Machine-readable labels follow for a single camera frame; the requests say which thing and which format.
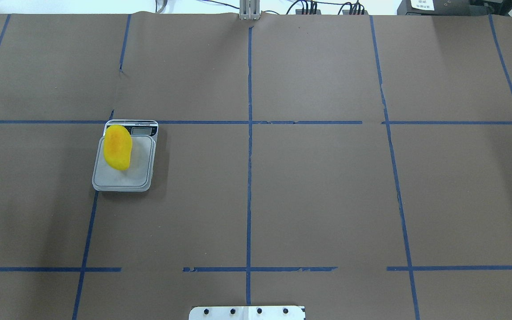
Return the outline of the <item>yellow mango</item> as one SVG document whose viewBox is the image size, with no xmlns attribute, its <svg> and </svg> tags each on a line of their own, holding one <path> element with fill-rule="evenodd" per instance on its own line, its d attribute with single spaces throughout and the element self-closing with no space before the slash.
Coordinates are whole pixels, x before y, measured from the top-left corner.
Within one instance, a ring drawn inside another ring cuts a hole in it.
<svg viewBox="0 0 512 320">
<path fill-rule="evenodd" d="M 102 147 L 108 166 L 119 171 L 128 170 L 131 164 L 132 137 L 124 126 L 109 126 L 106 129 Z"/>
</svg>

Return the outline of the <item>silver electronic kitchen scale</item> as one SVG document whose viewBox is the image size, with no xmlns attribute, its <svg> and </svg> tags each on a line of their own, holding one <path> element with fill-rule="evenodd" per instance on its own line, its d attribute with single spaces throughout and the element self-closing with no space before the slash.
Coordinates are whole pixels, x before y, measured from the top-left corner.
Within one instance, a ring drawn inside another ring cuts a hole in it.
<svg viewBox="0 0 512 320">
<path fill-rule="evenodd" d="M 98 142 L 92 174 L 96 191 L 144 192 L 152 182 L 158 122 L 109 120 Z"/>
</svg>

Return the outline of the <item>orange circuit board far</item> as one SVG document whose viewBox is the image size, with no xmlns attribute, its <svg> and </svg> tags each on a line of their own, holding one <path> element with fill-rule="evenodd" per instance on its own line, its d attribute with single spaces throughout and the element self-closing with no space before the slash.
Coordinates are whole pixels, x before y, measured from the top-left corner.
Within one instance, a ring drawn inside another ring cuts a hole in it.
<svg viewBox="0 0 512 320">
<path fill-rule="evenodd" d="M 294 12 L 296 15 L 300 16 L 315 16 L 321 14 L 318 3 L 315 1 L 301 1 L 301 8 L 294 9 Z"/>
</svg>

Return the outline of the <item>orange circuit board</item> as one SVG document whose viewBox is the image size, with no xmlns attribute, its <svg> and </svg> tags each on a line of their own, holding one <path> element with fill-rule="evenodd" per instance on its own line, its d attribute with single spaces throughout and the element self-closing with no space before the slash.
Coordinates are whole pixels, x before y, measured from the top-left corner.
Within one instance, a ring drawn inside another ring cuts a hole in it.
<svg viewBox="0 0 512 320">
<path fill-rule="evenodd" d="M 294 9 L 294 12 L 296 15 L 300 16 L 315 16 L 321 14 L 318 3 L 315 1 L 301 1 L 301 8 Z"/>
<path fill-rule="evenodd" d="M 359 0 L 356 0 L 354 3 L 346 2 L 340 6 L 339 12 L 337 15 L 343 16 L 365 16 L 368 12 L 361 4 Z"/>
</svg>

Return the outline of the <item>orange circuit board near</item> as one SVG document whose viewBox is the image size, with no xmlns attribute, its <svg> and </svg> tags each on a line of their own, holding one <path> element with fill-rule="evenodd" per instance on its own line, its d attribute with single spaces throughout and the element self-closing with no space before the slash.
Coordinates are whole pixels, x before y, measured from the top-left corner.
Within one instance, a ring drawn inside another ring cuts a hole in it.
<svg viewBox="0 0 512 320">
<path fill-rule="evenodd" d="M 340 6 L 339 12 L 337 15 L 343 16 L 365 16 L 368 12 L 361 4 L 359 0 L 356 0 L 354 3 L 346 2 Z"/>
</svg>

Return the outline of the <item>black computer box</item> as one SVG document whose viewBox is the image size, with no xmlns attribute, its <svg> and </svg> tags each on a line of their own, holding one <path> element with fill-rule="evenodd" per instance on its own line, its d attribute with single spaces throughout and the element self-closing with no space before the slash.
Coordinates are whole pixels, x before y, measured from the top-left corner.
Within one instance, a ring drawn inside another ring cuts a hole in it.
<svg viewBox="0 0 512 320">
<path fill-rule="evenodd" d="M 398 16 L 471 16 L 469 0 L 401 0 Z"/>
</svg>

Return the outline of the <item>aluminium frame post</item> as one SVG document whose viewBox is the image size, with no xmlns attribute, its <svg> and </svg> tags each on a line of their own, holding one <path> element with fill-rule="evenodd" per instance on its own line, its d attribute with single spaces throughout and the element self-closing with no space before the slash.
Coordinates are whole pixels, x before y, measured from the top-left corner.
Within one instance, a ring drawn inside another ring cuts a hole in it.
<svg viewBox="0 0 512 320">
<path fill-rule="evenodd" d="M 260 0 L 240 0 L 240 20 L 259 20 L 261 17 Z"/>
</svg>

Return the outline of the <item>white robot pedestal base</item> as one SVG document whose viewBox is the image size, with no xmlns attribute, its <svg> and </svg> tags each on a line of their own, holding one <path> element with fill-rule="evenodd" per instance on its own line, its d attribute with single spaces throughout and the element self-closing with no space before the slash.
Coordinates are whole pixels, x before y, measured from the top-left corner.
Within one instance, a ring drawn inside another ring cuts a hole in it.
<svg viewBox="0 0 512 320">
<path fill-rule="evenodd" d="M 304 306 L 197 306 L 189 320 L 305 320 Z"/>
</svg>

